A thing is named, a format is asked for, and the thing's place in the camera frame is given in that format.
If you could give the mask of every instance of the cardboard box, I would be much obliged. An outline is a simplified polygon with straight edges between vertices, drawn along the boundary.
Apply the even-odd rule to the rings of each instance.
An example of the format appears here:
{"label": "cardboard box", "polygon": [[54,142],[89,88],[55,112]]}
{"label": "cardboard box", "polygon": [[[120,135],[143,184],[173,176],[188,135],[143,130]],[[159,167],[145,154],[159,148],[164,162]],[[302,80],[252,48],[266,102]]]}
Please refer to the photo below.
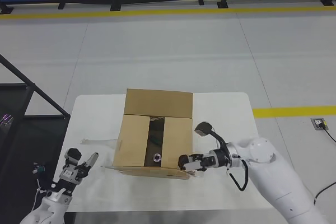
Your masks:
{"label": "cardboard box", "polygon": [[[192,154],[192,113],[192,93],[128,89],[112,168],[126,175],[188,179],[178,158]],[[157,153],[160,162],[153,159]]]}

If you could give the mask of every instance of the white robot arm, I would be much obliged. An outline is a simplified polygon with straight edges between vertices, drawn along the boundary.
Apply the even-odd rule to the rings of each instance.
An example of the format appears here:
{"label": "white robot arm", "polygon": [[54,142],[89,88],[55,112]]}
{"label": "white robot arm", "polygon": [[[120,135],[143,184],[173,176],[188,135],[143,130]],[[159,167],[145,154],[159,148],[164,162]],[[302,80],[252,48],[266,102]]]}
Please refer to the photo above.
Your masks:
{"label": "white robot arm", "polygon": [[[66,162],[59,181],[54,183],[54,187],[46,190],[46,196],[42,199],[41,205],[31,211],[20,224],[64,224],[63,216],[72,200],[72,192],[88,175],[98,156],[98,153],[94,153],[86,162],[78,165],[81,153],[76,148],[70,148],[65,154]],[[33,173],[38,172],[44,172],[44,167],[38,166],[33,171]]]}
{"label": "white robot arm", "polygon": [[[265,138],[225,143],[207,122],[195,129],[201,136],[215,137],[220,148],[207,154],[182,155],[179,167],[187,172],[210,167],[243,167],[260,194],[286,219],[289,224],[328,224],[309,197],[301,179],[290,164]],[[240,190],[244,190],[248,179]]]}

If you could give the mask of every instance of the table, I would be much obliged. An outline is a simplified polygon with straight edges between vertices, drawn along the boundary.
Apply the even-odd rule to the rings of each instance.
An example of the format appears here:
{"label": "table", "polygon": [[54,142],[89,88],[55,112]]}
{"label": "table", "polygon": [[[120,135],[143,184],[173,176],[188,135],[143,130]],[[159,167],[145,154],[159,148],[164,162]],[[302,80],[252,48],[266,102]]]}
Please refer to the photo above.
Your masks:
{"label": "table", "polygon": [[[81,162],[98,152],[88,177],[76,187],[68,212],[182,211],[272,208],[250,181],[240,192],[226,169],[209,169],[204,177],[176,180],[126,176],[102,167],[110,165],[123,117],[125,95],[81,95],[76,98],[54,180],[64,165],[68,148],[78,148]],[[226,142],[257,137],[253,112],[245,93],[193,94],[193,127],[210,122]],[[102,140],[81,144],[83,139]],[[213,137],[193,135],[193,151],[216,148]],[[244,172],[236,170],[241,185]]]}

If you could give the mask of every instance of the floor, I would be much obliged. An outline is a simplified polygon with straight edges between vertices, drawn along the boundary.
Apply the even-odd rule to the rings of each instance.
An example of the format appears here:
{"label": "floor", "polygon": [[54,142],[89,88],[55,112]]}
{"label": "floor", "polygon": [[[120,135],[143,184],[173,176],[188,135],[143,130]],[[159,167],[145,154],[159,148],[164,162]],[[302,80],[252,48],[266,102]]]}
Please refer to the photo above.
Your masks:
{"label": "floor", "polygon": [[[336,105],[336,12],[0,20],[0,53],[69,113],[79,95],[126,88],[246,92],[253,108]],[[17,81],[0,66],[0,82]],[[27,114],[42,113],[55,110],[35,96]],[[336,139],[336,116],[324,118]],[[310,117],[256,124],[313,195],[336,180],[336,145]],[[336,186],[316,205],[336,224]],[[131,222],[286,223],[273,209],[76,218]]]}

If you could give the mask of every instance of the wall socket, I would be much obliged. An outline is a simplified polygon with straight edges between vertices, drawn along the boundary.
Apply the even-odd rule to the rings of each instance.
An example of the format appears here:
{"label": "wall socket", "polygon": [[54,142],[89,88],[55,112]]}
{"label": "wall socket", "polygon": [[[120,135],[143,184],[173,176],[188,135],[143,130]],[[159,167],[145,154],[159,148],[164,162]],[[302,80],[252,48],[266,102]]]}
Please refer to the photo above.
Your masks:
{"label": "wall socket", "polygon": [[311,122],[314,125],[315,130],[324,130],[323,128],[319,127],[319,124],[321,124],[321,123],[325,124],[326,130],[329,129],[329,127],[327,127],[325,119],[323,119],[323,118],[311,118]]}

